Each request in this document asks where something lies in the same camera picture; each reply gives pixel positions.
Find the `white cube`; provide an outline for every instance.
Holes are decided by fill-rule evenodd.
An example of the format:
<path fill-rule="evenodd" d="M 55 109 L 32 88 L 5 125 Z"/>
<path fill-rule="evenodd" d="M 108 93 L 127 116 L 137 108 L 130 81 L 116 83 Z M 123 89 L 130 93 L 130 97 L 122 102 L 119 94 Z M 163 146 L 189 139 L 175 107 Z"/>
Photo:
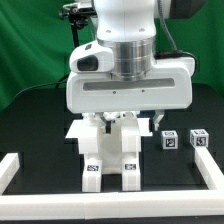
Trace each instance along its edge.
<path fill-rule="evenodd" d="M 190 142 L 194 148 L 208 147 L 209 134 L 204 129 L 191 130 Z"/>
<path fill-rule="evenodd" d="M 122 160 L 122 190 L 141 190 L 141 173 L 138 159 Z"/>
<path fill-rule="evenodd" d="M 85 160 L 84 171 L 82 175 L 83 192 L 100 192 L 102 176 L 102 160 Z"/>
<path fill-rule="evenodd" d="M 176 131 L 162 131 L 163 149 L 178 149 L 178 135 Z"/>

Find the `black table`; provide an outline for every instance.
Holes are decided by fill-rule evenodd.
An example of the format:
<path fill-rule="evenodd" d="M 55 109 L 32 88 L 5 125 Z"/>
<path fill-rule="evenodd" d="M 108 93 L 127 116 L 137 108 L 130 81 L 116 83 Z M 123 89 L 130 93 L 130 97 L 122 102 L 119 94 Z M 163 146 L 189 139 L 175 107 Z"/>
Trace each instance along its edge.
<path fill-rule="evenodd" d="M 151 112 L 141 113 L 152 116 Z M 80 193 L 83 157 L 77 140 L 65 140 L 74 119 L 66 108 L 64 89 L 32 90 L 0 113 L 0 160 L 19 152 L 21 168 L 4 195 Z M 142 138 L 142 190 L 206 189 L 194 164 L 190 129 L 206 129 L 209 151 L 224 168 L 224 98 L 206 85 L 193 85 L 193 103 L 186 110 L 166 111 L 160 131 Z M 176 130 L 178 150 L 162 150 L 161 131 Z M 121 191 L 121 176 L 102 178 L 102 191 Z M 224 217 L 174 217 L 109 220 L 18 221 L 4 223 L 223 223 Z"/>

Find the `cable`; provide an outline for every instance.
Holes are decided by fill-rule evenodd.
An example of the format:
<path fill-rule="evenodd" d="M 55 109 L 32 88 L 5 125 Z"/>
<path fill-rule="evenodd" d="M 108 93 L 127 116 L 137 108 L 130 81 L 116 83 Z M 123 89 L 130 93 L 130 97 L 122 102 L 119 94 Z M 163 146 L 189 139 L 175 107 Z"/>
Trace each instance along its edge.
<path fill-rule="evenodd" d="M 46 87 L 46 86 L 55 86 L 57 84 L 60 85 L 60 84 L 66 83 L 66 82 L 67 81 L 63 81 L 63 82 L 52 82 L 52 83 L 45 83 L 45 84 L 40 84 L 40 85 L 36 85 L 36 86 L 31 86 L 31 87 L 26 88 L 26 89 L 23 89 L 22 91 L 20 91 L 19 93 L 17 93 L 13 100 L 15 100 L 17 97 L 19 97 L 23 93 L 28 92 L 30 90 L 38 89 L 38 88 L 42 88 L 42 87 Z"/>
<path fill-rule="evenodd" d="M 179 57 L 184 57 L 184 56 L 191 57 L 195 61 L 195 69 L 194 69 L 194 73 L 195 73 L 197 71 L 197 68 L 198 68 L 197 58 L 191 53 L 184 52 L 182 50 L 177 49 L 177 45 L 176 45 L 172 35 L 170 34 L 170 32 L 167 28 L 167 25 L 166 25 L 166 22 L 165 22 L 165 19 L 164 19 L 164 16 L 163 16 L 162 0 L 157 0 L 157 3 L 158 3 L 160 24 L 161 24 L 161 27 L 162 27 L 168 41 L 170 42 L 170 45 L 173 48 L 173 51 L 171 51 L 171 52 L 156 52 L 156 54 L 154 55 L 155 59 L 179 58 Z"/>
<path fill-rule="evenodd" d="M 167 28 L 167 25 L 166 25 L 166 22 L 165 22 L 165 19 L 164 19 L 164 16 L 163 16 L 162 0 L 157 0 L 157 3 L 158 3 L 159 20 L 160 20 L 161 27 L 162 27 L 164 33 L 166 34 L 167 39 L 170 42 L 173 50 L 176 51 L 177 50 L 177 45 L 176 45 L 172 35 L 170 34 L 170 31 Z"/>
<path fill-rule="evenodd" d="M 61 85 L 61 82 L 64 81 L 64 80 L 66 80 L 68 77 L 69 77 L 69 74 L 64 75 L 62 78 L 60 78 L 60 79 L 58 80 L 58 83 L 55 85 L 55 89 L 58 89 L 59 86 Z"/>

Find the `white bar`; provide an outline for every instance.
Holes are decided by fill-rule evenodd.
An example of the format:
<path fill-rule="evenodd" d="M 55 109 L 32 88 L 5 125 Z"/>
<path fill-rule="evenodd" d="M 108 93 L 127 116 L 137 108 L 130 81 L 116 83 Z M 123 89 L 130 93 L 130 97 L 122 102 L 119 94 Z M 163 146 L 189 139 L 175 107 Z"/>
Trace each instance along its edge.
<path fill-rule="evenodd" d="M 18 171 L 19 156 L 17 153 L 8 153 L 0 163 L 0 195 L 3 194 L 8 184 Z"/>
<path fill-rule="evenodd" d="M 1 196 L 0 220 L 224 215 L 224 191 Z"/>
<path fill-rule="evenodd" d="M 207 148 L 195 148 L 195 163 L 210 190 L 224 190 L 222 171 Z"/>

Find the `green wall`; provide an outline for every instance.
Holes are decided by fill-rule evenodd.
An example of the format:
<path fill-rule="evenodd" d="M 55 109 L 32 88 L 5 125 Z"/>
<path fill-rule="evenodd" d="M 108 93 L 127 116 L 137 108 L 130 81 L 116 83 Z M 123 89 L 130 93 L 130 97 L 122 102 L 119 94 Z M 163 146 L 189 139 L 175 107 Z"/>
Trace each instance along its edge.
<path fill-rule="evenodd" d="M 70 25 L 58 18 L 58 10 L 69 2 L 0 0 L 0 110 L 20 90 L 57 81 L 69 72 L 73 50 Z M 199 59 L 193 82 L 209 84 L 224 95 L 224 1 L 208 0 L 192 19 L 169 20 L 167 24 L 178 47 Z M 85 43 L 91 35 L 85 29 L 80 38 Z M 157 48 L 169 50 L 161 30 Z"/>

